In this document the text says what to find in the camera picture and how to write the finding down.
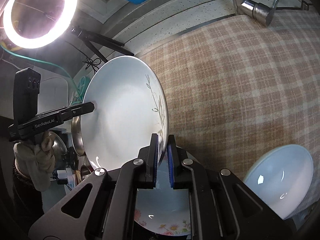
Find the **gloved left hand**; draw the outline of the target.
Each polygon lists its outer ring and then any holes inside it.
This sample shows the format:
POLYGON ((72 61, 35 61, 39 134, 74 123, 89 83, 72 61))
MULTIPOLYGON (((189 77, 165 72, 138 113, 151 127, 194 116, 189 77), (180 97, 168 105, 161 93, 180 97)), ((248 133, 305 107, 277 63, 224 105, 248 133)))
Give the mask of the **gloved left hand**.
POLYGON ((39 144, 17 142, 14 147, 15 168, 24 178, 31 180, 37 191, 50 187, 50 178, 55 167, 53 144, 56 136, 50 131, 42 134, 39 144))

